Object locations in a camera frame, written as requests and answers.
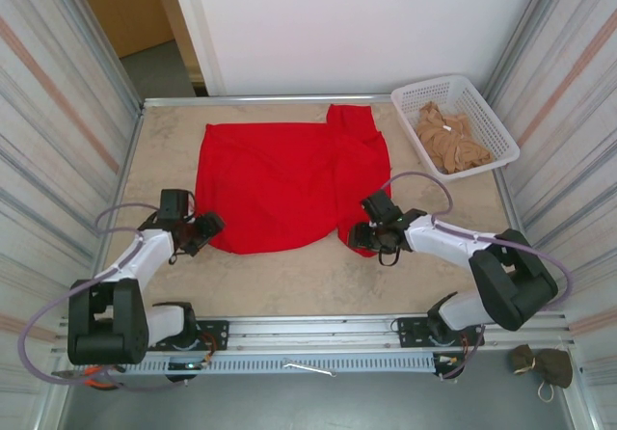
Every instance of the wooden tabletop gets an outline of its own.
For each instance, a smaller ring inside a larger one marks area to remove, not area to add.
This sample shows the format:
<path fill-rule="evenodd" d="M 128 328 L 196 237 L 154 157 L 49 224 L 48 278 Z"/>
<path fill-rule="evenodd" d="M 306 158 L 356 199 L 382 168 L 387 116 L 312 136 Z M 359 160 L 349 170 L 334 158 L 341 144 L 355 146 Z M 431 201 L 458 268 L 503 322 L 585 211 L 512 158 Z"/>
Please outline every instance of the wooden tabletop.
<path fill-rule="evenodd" d="M 424 171 L 391 104 L 372 104 L 389 148 L 392 175 Z M 130 169 L 123 202 L 157 205 L 161 189 L 195 189 L 198 157 L 208 123 L 325 122 L 327 104 L 150 107 Z M 446 220 L 487 232 L 507 228 L 493 174 L 448 184 L 454 211 Z M 443 192 L 427 179 L 406 177 L 392 185 L 404 211 L 444 209 Z M 118 226 L 140 225 L 148 210 L 123 210 Z M 108 262 L 130 243 L 112 239 Z M 403 254 L 391 268 L 346 248 L 335 232 L 302 249 L 232 255 L 205 247 L 180 257 L 152 278 L 146 303 L 188 301 L 198 316 L 335 315 L 421 312 L 455 290 L 473 287 L 471 274 L 431 255 Z"/>

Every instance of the white plastic basket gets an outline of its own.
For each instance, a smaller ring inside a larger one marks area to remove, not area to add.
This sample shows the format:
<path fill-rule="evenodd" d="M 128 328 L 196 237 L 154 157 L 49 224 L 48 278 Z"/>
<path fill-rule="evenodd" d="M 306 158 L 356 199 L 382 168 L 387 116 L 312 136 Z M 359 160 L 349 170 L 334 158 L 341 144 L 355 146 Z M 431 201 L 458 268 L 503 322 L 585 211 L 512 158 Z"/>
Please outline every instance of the white plastic basket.
<path fill-rule="evenodd" d="M 519 147 L 510 133 L 499 121 L 477 89 L 464 76 L 450 75 L 407 85 L 394 90 L 392 102 L 407 137 L 416 148 L 422 163 L 441 181 L 452 181 L 461 177 L 477 175 L 493 168 L 502 167 L 519 158 Z M 494 162 L 464 172 L 446 175 L 441 172 L 426 153 L 416 135 L 420 109 L 427 102 L 435 102 L 444 115 L 466 114 L 469 117 L 471 136 L 477 143 L 491 151 Z"/>

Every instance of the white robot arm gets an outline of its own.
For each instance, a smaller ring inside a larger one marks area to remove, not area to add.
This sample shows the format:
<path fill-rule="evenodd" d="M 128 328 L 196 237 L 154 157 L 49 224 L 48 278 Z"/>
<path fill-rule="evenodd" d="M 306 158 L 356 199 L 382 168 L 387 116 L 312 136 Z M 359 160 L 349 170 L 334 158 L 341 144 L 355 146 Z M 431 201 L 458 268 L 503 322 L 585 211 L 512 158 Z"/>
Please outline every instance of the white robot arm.
<path fill-rule="evenodd" d="M 193 344 L 197 322 L 190 304 L 169 302 L 146 311 L 142 298 L 162 264 L 174 264 L 178 252 L 196 255 L 224 227 L 215 213 L 189 214 L 189 195 L 177 189 L 161 191 L 159 210 L 110 266 L 117 272 L 70 298 L 67 353 L 73 364 L 139 363 L 148 347 L 163 339 L 178 347 Z"/>
<path fill-rule="evenodd" d="M 362 201 L 362 208 L 370 223 L 352 228 L 350 247 L 378 253 L 382 264 L 382 255 L 394 255 L 391 265 L 401 251 L 424 252 L 473 274 L 475 290 L 452 293 L 428 311 L 437 338 L 490 323 L 516 331 L 557 294 L 554 279 L 537 256 L 483 239 L 528 247 L 518 231 L 481 233 L 440 223 L 421 210 L 403 213 L 383 190 Z"/>

